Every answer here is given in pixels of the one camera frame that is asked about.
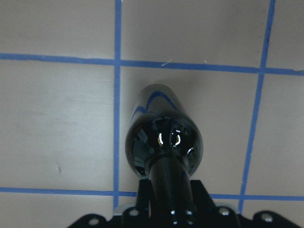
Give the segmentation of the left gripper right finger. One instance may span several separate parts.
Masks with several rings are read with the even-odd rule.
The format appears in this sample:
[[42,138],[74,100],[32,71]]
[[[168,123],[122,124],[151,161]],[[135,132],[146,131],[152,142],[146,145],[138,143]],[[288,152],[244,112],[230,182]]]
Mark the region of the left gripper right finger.
[[235,211],[227,205],[216,205],[199,180],[190,181],[193,202],[197,208],[197,228],[238,228]]

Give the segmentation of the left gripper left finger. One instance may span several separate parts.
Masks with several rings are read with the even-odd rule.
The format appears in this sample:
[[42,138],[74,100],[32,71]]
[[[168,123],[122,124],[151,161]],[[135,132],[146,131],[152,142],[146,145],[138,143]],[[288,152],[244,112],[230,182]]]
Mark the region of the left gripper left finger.
[[136,201],[118,206],[114,210],[114,225],[116,228],[150,228],[151,184],[148,180],[140,180]]

